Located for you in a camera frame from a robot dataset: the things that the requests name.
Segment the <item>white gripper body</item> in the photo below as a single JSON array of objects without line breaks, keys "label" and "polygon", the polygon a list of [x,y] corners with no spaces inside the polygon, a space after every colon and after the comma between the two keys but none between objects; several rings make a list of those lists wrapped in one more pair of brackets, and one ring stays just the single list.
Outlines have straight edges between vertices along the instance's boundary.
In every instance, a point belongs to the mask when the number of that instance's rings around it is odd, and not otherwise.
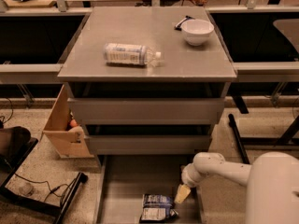
[{"label": "white gripper body", "polygon": [[200,181],[202,180],[202,176],[195,169],[195,166],[192,163],[190,163],[183,168],[181,173],[181,180],[189,188],[195,188],[199,185]]}]

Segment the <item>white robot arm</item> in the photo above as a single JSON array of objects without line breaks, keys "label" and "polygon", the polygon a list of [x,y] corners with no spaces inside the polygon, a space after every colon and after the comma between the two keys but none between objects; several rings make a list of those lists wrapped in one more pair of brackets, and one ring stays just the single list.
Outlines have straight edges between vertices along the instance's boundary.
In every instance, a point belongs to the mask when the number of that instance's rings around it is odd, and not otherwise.
[{"label": "white robot arm", "polygon": [[267,152],[254,163],[227,161],[220,153],[200,152],[181,172],[176,203],[192,188],[219,175],[246,188],[245,224],[299,224],[299,160],[282,152]]}]

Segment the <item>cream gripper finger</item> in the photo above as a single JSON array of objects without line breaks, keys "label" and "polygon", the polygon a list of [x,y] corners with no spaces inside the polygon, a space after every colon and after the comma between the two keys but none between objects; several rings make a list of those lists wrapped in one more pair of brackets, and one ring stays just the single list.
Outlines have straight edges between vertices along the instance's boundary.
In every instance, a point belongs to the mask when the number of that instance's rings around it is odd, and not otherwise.
[{"label": "cream gripper finger", "polygon": [[188,187],[185,184],[180,184],[178,186],[177,195],[175,197],[175,203],[177,204],[183,203],[187,199],[190,193],[191,193],[190,187]]}]

